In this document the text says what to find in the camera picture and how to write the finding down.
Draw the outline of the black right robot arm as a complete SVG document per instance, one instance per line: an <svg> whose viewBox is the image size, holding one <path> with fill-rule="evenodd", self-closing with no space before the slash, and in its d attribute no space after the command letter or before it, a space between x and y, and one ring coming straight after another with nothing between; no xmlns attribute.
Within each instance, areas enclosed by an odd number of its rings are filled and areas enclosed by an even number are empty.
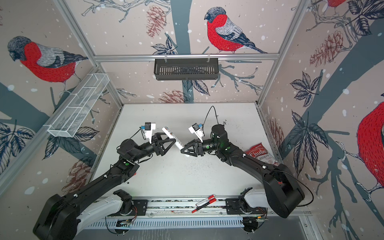
<svg viewBox="0 0 384 240"><path fill-rule="evenodd" d="M286 165L275 166L246 154L229 141L224 125L214 125L209 139L193 140L181 149L181 153L194 157L215 153L222 162L256 178L264 186L269 206L282 218L287 218L305 198L299 181Z"/></svg>

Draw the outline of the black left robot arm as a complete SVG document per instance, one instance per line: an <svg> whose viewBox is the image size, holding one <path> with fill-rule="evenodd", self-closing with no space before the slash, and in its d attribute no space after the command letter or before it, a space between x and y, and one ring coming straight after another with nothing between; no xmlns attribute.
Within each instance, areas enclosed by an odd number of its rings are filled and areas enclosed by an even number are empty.
<svg viewBox="0 0 384 240"><path fill-rule="evenodd" d="M132 196L116 190L107 199L99 198L114 187L127 182L152 155L164 156L176 139L165 133L156 133L149 142L137 145L132 139L124 140L117 148L119 160L102 176L65 196L50 197L33 228L40 240L72 240L80 231L103 217L120 213L137 215Z"/></svg>

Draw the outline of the red marker pen upper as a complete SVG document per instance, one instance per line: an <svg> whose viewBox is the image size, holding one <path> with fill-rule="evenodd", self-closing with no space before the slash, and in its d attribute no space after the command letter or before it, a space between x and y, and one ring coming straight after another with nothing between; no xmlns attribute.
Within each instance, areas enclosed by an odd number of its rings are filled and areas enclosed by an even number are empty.
<svg viewBox="0 0 384 240"><path fill-rule="evenodd" d="M208 196L207 198L201 200L200 202L196 203L196 206L201 206L203 204L205 204L206 202L209 202L210 200L214 199L215 198L215 195L210 195Z"/></svg>

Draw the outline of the red marker pen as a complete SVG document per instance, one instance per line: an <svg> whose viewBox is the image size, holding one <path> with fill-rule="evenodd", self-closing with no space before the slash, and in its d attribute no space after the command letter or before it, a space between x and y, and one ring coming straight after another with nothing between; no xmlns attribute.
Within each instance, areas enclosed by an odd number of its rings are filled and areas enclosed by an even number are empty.
<svg viewBox="0 0 384 240"><path fill-rule="evenodd" d="M210 200L214 199L215 198L215 195L210 195L208 196L207 198L201 200L200 202L196 203L196 206L201 206L203 204L205 204L206 202L209 202Z"/></svg>
<svg viewBox="0 0 384 240"><path fill-rule="evenodd" d="M207 207L207 206L209 206L210 204L213 204L213 203L216 202L216 201L217 201L216 198L210 199L208 202L206 202L206 203L204 203L204 204L202 204L202 205L196 207L196 208L192 211L192 214L193 214L193 213L196 213L197 211L199 211L199 210L201 210L201 209L203 209L203 208L205 208L205 207Z"/></svg>

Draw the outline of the red marker pen lower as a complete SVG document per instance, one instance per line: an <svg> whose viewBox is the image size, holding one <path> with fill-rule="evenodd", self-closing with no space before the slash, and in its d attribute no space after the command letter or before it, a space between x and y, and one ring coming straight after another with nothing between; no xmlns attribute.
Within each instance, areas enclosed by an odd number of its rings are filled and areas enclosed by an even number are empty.
<svg viewBox="0 0 384 240"><path fill-rule="evenodd" d="M192 211L192 214L193 214L193 213L196 213L197 211L199 211L199 210L201 210L201 209L203 209L203 208L205 208L205 207L207 207L207 206L209 206L210 204L213 204L213 203L216 202L216 201L217 201L216 198L210 199L208 202L206 202L206 203L204 203L204 204L202 204L202 205L196 207L196 208Z"/></svg>

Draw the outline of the red chips bag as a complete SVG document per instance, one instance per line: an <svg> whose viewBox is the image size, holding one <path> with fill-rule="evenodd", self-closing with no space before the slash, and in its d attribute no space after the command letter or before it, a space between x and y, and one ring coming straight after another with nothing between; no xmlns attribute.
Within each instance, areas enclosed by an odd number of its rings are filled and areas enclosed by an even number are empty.
<svg viewBox="0 0 384 240"><path fill-rule="evenodd" d="M279 165L275 157L268 152L268 150L263 146L262 143L254 145L253 147L248 149L246 151L246 154L264 163L271 164L274 166Z"/></svg>

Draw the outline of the aluminium horizontal crossbar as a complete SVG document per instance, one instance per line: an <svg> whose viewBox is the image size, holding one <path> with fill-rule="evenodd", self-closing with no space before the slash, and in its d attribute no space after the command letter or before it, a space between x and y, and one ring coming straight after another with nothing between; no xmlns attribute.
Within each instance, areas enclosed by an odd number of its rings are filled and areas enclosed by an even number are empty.
<svg viewBox="0 0 384 240"><path fill-rule="evenodd" d="M189 54L189 55L95 55L97 63L108 62L151 62L156 59L218 59L219 61L246 61L246 60L268 60L276 61L280 54Z"/></svg>

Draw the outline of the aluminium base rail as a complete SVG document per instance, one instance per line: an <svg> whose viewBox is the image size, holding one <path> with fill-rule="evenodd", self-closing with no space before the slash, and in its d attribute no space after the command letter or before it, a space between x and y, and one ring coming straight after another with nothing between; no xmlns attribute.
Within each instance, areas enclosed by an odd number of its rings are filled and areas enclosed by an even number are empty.
<svg viewBox="0 0 384 240"><path fill-rule="evenodd" d="M186 228L243 227L245 218L262 223L277 217L271 208L257 207L245 214L237 210L239 200L233 196L218 196L217 201L197 209L199 197L136 198L135 209L127 216L119 213L101 217L89 225L89 230L106 229L121 234L124 230L158 230Z"/></svg>

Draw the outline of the black wall basket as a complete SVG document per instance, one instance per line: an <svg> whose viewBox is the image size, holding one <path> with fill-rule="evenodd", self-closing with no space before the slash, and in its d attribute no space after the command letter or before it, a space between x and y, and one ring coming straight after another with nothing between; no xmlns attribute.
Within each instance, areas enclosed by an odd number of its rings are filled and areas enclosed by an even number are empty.
<svg viewBox="0 0 384 240"><path fill-rule="evenodd" d="M216 80L218 59L156 59L154 75L158 81Z"/></svg>

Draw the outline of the aluminium frame corner post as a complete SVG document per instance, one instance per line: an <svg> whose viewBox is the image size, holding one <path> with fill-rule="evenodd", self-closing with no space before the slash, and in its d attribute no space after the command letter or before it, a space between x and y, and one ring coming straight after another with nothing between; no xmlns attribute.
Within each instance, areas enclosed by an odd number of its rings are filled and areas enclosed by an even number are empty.
<svg viewBox="0 0 384 240"><path fill-rule="evenodd" d="M106 71L101 66L101 64L96 62L96 55L94 50L92 49L92 46L90 45L89 41L86 39L85 33L81 30L78 22L76 21L74 15L72 14L68 4L66 1L63 0L53 0L55 3L57 9L63 16L64 20L66 21L68 27L74 34L75 38L77 39L78 43L81 45L81 48L83 49L86 56L89 58L89 61L91 62L92 66L98 70L98 73L105 74ZM124 103L115 87L115 85L112 83L112 80L107 84L107 90L109 91L112 99L115 101L116 105L119 109L121 109L124 106Z"/></svg>

